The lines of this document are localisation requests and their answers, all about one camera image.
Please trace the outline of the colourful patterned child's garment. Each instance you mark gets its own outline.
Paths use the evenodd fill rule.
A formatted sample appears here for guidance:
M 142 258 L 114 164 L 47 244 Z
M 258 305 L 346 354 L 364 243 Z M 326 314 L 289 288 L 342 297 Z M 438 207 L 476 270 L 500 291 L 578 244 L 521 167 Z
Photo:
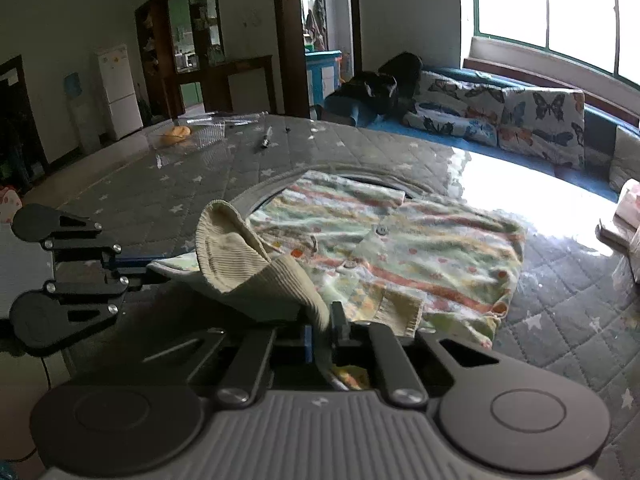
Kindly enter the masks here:
M 352 322 L 490 348 L 524 248 L 524 229 L 500 214 L 310 170 L 247 216 L 213 200 L 193 249 L 152 269 L 258 321 L 304 316 L 326 335 L 339 301 Z

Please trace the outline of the orange bread roll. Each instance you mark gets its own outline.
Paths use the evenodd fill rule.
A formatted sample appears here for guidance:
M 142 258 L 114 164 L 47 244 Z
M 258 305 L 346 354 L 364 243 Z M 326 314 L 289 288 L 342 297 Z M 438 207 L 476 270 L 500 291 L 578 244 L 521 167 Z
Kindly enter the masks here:
M 171 146 L 186 140 L 192 131 L 188 126 L 173 126 L 160 135 L 161 146 Z

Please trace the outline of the clear plastic tray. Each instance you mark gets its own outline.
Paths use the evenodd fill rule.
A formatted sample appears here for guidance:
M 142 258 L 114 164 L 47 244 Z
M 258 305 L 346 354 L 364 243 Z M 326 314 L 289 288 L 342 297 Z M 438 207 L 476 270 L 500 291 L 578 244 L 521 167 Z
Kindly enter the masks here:
M 209 144 L 222 141 L 232 130 L 242 130 L 246 126 L 259 125 L 264 119 L 264 113 L 250 114 L 222 114 L 205 113 L 178 118 L 171 126 L 160 127 L 146 135 L 149 146 L 157 152 L 174 148 L 180 152 L 196 151 L 206 148 Z M 192 133 L 181 143 L 171 146 L 160 145 L 160 135 L 173 126 L 188 126 Z

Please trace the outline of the white refrigerator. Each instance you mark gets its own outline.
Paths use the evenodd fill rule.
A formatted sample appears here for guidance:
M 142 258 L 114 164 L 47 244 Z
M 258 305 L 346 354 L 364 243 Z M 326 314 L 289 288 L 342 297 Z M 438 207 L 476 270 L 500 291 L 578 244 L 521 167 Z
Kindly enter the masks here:
M 96 55 L 111 135 L 115 141 L 143 127 L 128 49 L 124 44 Z

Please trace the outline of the black marker pen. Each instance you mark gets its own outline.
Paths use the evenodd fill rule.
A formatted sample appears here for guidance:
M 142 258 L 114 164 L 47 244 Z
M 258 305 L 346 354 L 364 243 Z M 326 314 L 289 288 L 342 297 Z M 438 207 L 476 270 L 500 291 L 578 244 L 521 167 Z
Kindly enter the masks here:
M 270 147 L 272 136 L 273 136 L 273 128 L 269 126 L 265 131 L 264 135 L 262 136 L 262 140 L 260 140 L 259 148 L 261 150 L 266 150 L 267 148 Z

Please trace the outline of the dark wooden desk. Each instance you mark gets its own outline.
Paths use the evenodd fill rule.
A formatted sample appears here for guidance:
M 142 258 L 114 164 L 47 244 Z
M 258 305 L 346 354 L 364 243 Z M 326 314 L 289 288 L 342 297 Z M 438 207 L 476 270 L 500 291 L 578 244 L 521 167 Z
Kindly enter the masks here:
M 277 114 L 272 56 L 236 58 L 188 70 L 174 77 L 178 89 L 194 84 L 207 113 L 223 115 L 267 112 Z

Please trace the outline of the black backpack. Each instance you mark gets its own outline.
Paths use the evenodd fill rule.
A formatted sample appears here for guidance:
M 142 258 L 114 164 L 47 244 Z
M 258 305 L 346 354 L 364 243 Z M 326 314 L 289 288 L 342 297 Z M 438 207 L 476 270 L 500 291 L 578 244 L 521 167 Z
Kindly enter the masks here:
M 381 65 L 376 72 L 361 72 L 341 85 L 341 92 L 386 115 L 400 99 L 411 99 L 420 81 L 423 62 L 420 56 L 401 52 Z

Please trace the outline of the blue white cabinet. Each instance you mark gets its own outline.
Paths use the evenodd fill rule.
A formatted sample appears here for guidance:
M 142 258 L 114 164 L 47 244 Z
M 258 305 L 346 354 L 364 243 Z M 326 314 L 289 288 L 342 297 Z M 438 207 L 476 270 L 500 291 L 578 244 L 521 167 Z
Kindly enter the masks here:
M 310 105 L 322 105 L 324 99 L 340 85 L 341 60 L 340 50 L 305 53 Z

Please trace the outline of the pink tissue pack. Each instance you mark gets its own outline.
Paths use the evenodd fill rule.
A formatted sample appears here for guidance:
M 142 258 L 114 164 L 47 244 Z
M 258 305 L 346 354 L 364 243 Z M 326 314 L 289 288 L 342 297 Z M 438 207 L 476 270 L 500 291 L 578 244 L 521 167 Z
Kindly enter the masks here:
M 620 190 L 615 215 L 634 230 L 640 226 L 640 182 L 629 179 Z

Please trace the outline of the butterfly print cushion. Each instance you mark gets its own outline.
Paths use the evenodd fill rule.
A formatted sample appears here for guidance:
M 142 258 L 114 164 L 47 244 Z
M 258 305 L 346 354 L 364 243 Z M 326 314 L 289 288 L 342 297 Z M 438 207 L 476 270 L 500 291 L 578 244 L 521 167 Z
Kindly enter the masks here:
M 586 166 L 585 95 L 580 90 L 500 88 L 423 72 L 402 123 L 555 166 Z

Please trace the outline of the grey pillow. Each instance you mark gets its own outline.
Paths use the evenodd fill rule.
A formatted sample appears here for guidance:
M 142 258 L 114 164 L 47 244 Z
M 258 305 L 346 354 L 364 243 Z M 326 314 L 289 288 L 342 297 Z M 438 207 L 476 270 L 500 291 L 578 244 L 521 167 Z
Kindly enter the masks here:
M 640 139 L 631 131 L 617 127 L 608 183 L 615 192 L 620 192 L 628 180 L 639 179 Z

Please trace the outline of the blue sofa bench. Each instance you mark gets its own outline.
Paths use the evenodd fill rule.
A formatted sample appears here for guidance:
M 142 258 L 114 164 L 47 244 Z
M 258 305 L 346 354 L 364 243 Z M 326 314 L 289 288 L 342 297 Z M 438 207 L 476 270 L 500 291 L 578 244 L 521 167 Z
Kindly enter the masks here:
M 316 115 L 514 162 L 607 200 L 624 182 L 611 170 L 623 144 L 639 145 L 638 129 L 580 90 L 453 68 L 365 73 L 326 96 Z

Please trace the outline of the window with green frame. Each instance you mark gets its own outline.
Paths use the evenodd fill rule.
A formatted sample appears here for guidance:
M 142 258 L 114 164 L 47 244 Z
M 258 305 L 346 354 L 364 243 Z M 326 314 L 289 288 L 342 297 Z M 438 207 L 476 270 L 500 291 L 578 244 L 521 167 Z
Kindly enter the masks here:
M 639 0 L 474 0 L 475 31 L 639 84 Z

